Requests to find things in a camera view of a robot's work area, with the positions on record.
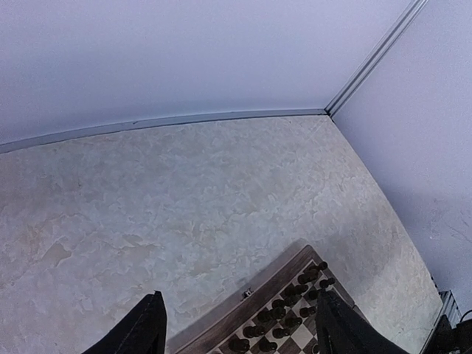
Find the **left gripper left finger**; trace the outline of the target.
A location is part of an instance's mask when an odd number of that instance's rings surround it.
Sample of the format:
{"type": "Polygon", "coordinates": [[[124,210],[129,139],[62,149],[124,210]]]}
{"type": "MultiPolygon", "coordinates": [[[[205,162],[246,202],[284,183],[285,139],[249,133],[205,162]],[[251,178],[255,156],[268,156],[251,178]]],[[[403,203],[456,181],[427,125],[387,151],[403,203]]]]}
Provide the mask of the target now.
{"type": "Polygon", "coordinates": [[[167,311],[160,291],[147,294],[102,339],[83,354],[164,354],[167,311]]]}

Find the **wooden chess board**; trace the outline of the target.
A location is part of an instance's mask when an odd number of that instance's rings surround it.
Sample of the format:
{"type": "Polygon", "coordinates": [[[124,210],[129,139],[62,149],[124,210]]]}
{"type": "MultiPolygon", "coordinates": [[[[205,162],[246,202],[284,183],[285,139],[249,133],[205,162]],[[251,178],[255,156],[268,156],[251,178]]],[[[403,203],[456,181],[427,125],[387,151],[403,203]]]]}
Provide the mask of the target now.
{"type": "Polygon", "coordinates": [[[168,344],[170,353],[320,353],[316,297],[334,291],[357,304],[312,246],[305,246],[242,302],[209,323],[196,322],[168,344]]]}

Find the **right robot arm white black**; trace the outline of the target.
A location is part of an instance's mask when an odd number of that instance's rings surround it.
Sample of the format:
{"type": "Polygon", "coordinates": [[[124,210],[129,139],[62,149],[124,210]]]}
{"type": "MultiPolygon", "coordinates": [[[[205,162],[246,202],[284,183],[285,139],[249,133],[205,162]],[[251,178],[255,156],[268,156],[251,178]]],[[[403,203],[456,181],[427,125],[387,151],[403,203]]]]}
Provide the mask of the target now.
{"type": "Polygon", "coordinates": [[[421,353],[471,353],[471,310],[461,313],[451,291],[441,291],[440,298],[439,317],[421,353]]]}

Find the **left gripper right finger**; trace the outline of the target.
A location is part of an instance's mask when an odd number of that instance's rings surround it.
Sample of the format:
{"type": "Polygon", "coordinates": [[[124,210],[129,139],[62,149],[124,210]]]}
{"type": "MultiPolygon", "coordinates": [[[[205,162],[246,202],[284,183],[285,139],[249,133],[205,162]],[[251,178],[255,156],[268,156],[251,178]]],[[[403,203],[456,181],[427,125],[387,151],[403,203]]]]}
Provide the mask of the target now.
{"type": "Polygon", "coordinates": [[[320,353],[401,353],[333,291],[317,298],[316,332],[320,353]]]}

